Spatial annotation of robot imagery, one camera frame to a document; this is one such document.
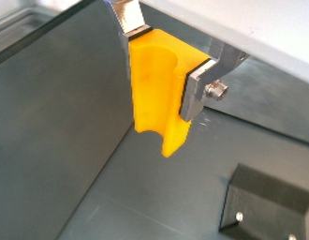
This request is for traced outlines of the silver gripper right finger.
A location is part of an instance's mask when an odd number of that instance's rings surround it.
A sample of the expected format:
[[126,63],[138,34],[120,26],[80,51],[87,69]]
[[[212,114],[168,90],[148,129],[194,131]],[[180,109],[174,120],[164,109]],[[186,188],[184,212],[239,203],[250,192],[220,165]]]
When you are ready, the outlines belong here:
[[203,61],[186,76],[179,107],[179,116],[186,122],[199,114],[208,98],[215,101],[223,99],[227,85],[219,79],[248,57],[246,52],[214,37],[211,38],[208,55],[211,58]]

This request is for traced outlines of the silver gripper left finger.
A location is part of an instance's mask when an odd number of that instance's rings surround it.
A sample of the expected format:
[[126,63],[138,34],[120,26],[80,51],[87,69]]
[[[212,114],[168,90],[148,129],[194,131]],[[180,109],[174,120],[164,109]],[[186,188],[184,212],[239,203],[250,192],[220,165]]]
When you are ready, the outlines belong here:
[[126,59],[127,78],[131,78],[128,43],[152,28],[144,23],[138,0],[103,0],[118,28],[118,36]]

